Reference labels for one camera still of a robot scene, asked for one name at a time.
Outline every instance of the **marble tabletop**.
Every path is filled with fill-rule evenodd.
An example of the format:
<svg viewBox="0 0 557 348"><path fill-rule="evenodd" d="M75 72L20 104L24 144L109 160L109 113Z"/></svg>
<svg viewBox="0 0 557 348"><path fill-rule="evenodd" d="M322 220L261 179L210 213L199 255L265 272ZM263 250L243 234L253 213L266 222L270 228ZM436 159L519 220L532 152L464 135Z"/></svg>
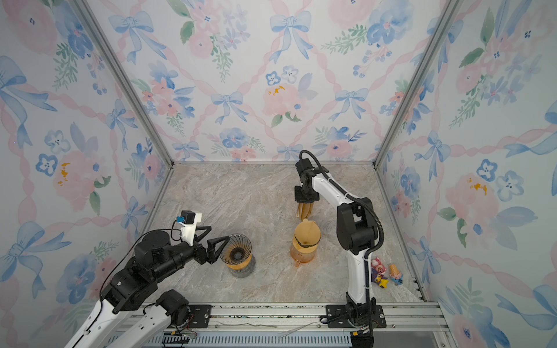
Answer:
<svg viewBox="0 0 557 348"><path fill-rule="evenodd" d="M326 165L343 187L368 197L383 223L385 242L374 254L384 265L395 263L404 274L402 286L372 285L378 302L420 301L395 235L385 201L370 164ZM309 217L321 229L315 258L296 268L289 250L296 218L294 186L300 179L294 164L177 164L151 229L170 228L181 210L201 212L206 237L246 235L256 259L254 272L233 277L222 260L199 265L191 261L159 284L149 297L175 289L190 302L342 302L348 287L346 251L336 237L336 209L324 200Z"/></svg>

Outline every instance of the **orange pitcher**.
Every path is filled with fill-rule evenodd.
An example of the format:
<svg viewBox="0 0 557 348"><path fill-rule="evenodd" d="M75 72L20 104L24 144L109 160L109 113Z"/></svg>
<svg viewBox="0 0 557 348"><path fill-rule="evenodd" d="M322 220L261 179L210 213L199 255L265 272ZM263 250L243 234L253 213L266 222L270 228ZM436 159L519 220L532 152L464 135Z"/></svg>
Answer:
<svg viewBox="0 0 557 348"><path fill-rule="evenodd" d="M317 252L317 245L321 240L321 230L315 221L304 219L294 230L290 256L294 259L294 265L310 262Z"/></svg>

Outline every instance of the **black mounting plate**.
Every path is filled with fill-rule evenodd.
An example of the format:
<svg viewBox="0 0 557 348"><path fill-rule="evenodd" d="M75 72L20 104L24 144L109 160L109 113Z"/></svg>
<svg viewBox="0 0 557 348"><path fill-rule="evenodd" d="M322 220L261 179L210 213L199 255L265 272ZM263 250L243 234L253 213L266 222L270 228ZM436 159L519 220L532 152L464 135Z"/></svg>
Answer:
<svg viewBox="0 0 557 348"><path fill-rule="evenodd" d="M189 328L206 329L211 318L211 305L189 305L189 309L193 314L193 318L189 321Z"/></svg>
<svg viewBox="0 0 557 348"><path fill-rule="evenodd" d="M353 329L354 326L348 321L348 314L346 313L346 305L327 305L325 306L327 315L321 316L321 319L334 318L338 316L343 316L342 319L335 320L327 324L330 329ZM377 327L385 328L387 327L387 322L385 320L385 315L383 314L383 308L376 305L375 313L372 314L372 328Z"/></svg>

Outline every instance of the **floral wallpaper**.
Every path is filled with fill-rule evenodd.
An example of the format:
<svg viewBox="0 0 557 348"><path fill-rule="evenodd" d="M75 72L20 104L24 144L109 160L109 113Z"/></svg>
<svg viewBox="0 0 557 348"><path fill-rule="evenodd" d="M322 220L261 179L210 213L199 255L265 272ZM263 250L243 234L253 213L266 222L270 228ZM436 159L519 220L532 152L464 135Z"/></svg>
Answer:
<svg viewBox="0 0 557 348"><path fill-rule="evenodd" d="M89 4L175 160L371 161L445 1Z"/></svg>
<svg viewBox="0 0 557 348"><path fill-rule="evenodd" d="M381 163L461 348L557 347L556 14L555 1L463 1Z"/></svg>
<svg viewBox="0 0 557 348"><path fill-rule="evenodd" d="M69 4L0 1L0 346L63 346L167 165Z"/></svg>

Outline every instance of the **yellow toy figure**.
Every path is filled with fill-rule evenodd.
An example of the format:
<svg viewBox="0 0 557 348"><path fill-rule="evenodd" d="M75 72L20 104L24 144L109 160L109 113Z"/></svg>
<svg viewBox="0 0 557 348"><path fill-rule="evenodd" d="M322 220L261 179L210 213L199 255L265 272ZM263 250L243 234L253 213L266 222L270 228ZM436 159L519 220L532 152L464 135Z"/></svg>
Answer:
<svg viewBox="0 0 557 348"><path fill-rule="evenodd" d="M402 273L398 270L395 264L389 266L389 275L395 285L402 285Z"/></svg>
<svg viewBox="0 0 557 348"><path fill-rule="evenodd" d="M383 289L387 288L387 283L389 282L388 279L381 279L381 281L379 282L379 286L382 287Z"/></svg>

